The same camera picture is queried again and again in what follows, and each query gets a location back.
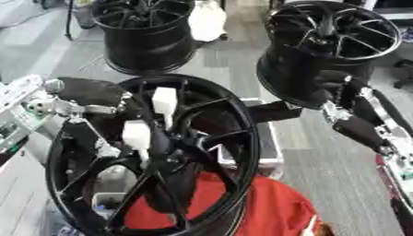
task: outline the floor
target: floor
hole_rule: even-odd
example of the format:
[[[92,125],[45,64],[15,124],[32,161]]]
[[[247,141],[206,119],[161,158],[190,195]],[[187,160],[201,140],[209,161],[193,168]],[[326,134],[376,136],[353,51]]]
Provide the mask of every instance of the floor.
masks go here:
[[[229,1],[230,40],[199,49],[177,72],[211,79],[244,98],[274,100],[255,78],[255,63],[268,45],[260,19],[265,9],[264,0]],[[0,2],[0,72],[4,81],[30,73],[114,82],[129,78],[111,70],[102,60],[99,29],[81,30],[74,24],[76,40],[64,37],[62,8],[22,26],[1,29],[37,13],[39,9],[29,0]],[[399,52],[413,55],[408,46]],[[402,76],[390,69],[396,58],[396,54],[391,55],[378,63],[372,84],[396,101],[413,123],[413,88],[392,87]],[[321,117],[319,112],[305,111],[299,119],[274,124],[286,161],[283,181],[311,199],[336,235],[402,235],[374,167],[374,154],[332,132]],[[41,166],[28,156],[19,156],[3,168],[0,176],[0,236],[41,235],[38,228],[44,223],[42,213],[47,203]]]

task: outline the red fabric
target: red fabric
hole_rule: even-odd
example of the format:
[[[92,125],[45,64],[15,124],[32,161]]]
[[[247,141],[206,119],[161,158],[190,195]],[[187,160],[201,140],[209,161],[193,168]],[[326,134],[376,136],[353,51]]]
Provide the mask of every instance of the red fabric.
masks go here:
[[[211,173],[201,173],[188,218],[194,218],[212,206],[225,192],[221,180]],[[247,195],[245,217],[236,236],[298,236],[316,214],[312,204],[284,183],[255,177]],[[130,229],[157,229],[171,226],[165,214],[149,207],[141,197],[125,217]]]

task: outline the white bag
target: white bag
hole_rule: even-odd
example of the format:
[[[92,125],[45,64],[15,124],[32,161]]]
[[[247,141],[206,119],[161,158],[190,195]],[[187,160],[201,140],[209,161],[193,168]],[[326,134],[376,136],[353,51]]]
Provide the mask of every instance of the white bag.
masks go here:
[[[188,19],[196,41],[214,41],[225,33],[227,14],[215,0],[195,1],[195,8]]]

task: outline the wire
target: wire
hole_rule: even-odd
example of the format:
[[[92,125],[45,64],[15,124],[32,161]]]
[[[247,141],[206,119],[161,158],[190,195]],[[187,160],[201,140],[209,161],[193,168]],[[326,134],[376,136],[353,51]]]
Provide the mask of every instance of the wire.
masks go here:
[[[44,16],[44,15],[48,14],[49,12],[51,12],[51,11],[44,11],[44,12],[41,12],[40,14],[37,14],[37,15],[34,15],[34,16],[30,16],[30,17],[28,17],[28,18],[25,18],[25,19],[23,19],[23,20],[20,20],[19,22],[15,22],[15,23],[13,23],[13,24],[6,25],[6,26],[0,26],[0,30],[4,30],[4,29],[13,28],[13,27],[17,27],[17,26],[23,25],[24,23],[30,21],[31,19],[39,18],[39,17],[41,17],[41,16]]]

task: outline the white plastic part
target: white plastic part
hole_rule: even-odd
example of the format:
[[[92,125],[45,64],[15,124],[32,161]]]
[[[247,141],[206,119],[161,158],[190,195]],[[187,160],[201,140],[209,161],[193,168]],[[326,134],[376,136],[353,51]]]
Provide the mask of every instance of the white plastic part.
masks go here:
[[[148,165],[149,161],[150,135],[149,126],[142,120],[126,121],[124,123],[122,139],[127,146],[139,152],[143,168]]]
[[[317,215],[314,215],[312,217],[312,219],[310,219],[310,223],[308,224],[307,228],[305,228],[302,233],[301,236],[314,236],[314,226],[315,226],[315,220],[317,219]]]
[[[178,104],[176,89],[158,87],[152,97],[152,104],[156,113],[163,114],[166,128],[171,128],[172,116]]]

